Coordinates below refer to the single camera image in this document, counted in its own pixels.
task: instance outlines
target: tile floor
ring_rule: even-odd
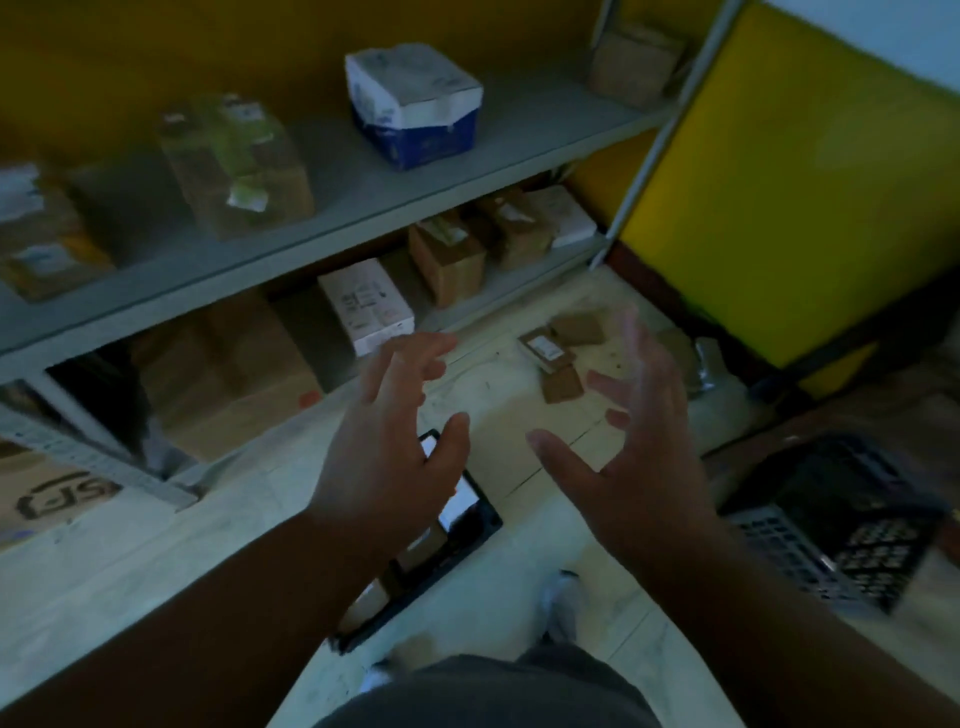
[[[461,332],[446,377],[428,387],[421,429],[461,409],[472,418],[468,467],[505,526],[464,564],[347,657],[318,650],[271,725],[310,726],[355,694],[365,666],[394,650],[415,667],[456,652],[510,658],[533,637],[534,605],[556,569],[581,573],[590,594],[584,646],[644,691],[664,726],[740,721],[693,647],[590,536],[539,468],[523,432],[551,428],[591,465],[605,464],[620,435],[588,393],[547,406],[515,338],[551,315],[634,303],[654,329],[669,322],[609,270],[577,272]],[[577,367],[622,372],[619,342],[582,349]],[[83,656],[301,509],[324,460],[348,392],[323,415],[304,413],[218,469],[210,494],[173,514],[123,492],[61,528],[0,554],[0,705]],[[690,404],[701,451],[759,417],[742,386]],[[309,569],[315,554],[304,554]],[[960,578],[933,558],[897,617],[857,625],[942,690],[960,699]]]

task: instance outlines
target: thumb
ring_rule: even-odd
[[[543,469],[554,479],[575,506],[596,488],[598,475],[580,456],[552,432],[534,429],[527,433],[527,443]]]
[[[458,412],[444,425],[437,446],[426,461],[426,469],[442,483],[453,486],[467,468],[470,455],[470,415]]]

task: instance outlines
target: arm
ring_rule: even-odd
[[[467,462],[464,415],[424,461],[422,385],[455,339],[390,342],[361,377],[307,509],[0,717],[5,726],[264,726],[352,601],[434,521]]]
[[[960,709],[768,568],[716,515],[669,353],[632,317],[633,376],[588,384],[626,411],[600,473],[545,430],[528,441],[597,540],[700,652],[748,726],[960,726]]]

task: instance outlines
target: sneaker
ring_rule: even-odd
[[[540,598],[540,640],[553,644],[576,644],[577,619],[586,603],[580,576],[568,570],[557,573]]]
[[[374,663],[367,668],[367,672],[363,676],[363,682],[360,683],[360,694],[382,688],[384,685],[394,682],[400,673],[399,666],[390,658]]]

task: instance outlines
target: hand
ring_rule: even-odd
[[[384,567],[437,519],[467,464],[466,412],[447,421],[429,460],[417,436],[423,383],[444,375],[438,357],[456,343],[451,334],[415,333],[380,348],[360,376],[360,396],[330,443],[308,506],[315,521]]]
[[[551,432],[533,430],[527,441],[597,541],[639,579],[726,531],[687,429],[673,357],[636,312],[625,317],[623,338],[631,377],[587,376],[588,387],[627,410],[607,411],[607,422],[626,431],[623,450],[595,473]]]

